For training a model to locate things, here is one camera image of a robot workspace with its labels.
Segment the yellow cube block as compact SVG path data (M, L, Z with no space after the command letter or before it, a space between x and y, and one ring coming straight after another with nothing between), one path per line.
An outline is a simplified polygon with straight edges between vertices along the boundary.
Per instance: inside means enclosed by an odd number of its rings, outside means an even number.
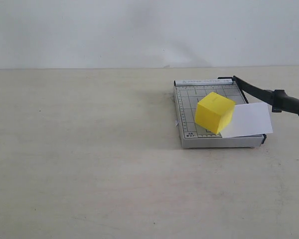
M219 134L231 122L234 108L233 100L211 92L197 103L194 122Z

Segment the white paper sheet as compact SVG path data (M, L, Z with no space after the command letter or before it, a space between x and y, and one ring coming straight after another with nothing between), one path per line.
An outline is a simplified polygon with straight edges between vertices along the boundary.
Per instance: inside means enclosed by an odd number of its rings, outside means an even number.
M220 132L223 138L273 133L267 103L241 104L234 107L231 122Z

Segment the black cutter blade arm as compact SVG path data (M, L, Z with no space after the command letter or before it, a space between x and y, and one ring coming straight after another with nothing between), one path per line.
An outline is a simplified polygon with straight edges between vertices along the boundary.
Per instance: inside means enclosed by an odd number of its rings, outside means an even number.
M284 111L299 116L299 99L290 97L284 90L263 90L236 76L233 76L232 79L236 81L242 91L271 105L272 112L281 113Z

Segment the grey paper cutter base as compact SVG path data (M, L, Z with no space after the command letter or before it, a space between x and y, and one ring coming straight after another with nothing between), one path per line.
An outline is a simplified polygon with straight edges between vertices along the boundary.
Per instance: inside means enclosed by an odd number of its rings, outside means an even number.
M183 148L258 147L265 142L266 134L223 138L220 134L215 135L195 124L197 103L211 92L227 97L237 105L248 103L245 94L231 77L209 80L175 80L173 92L177 125Z

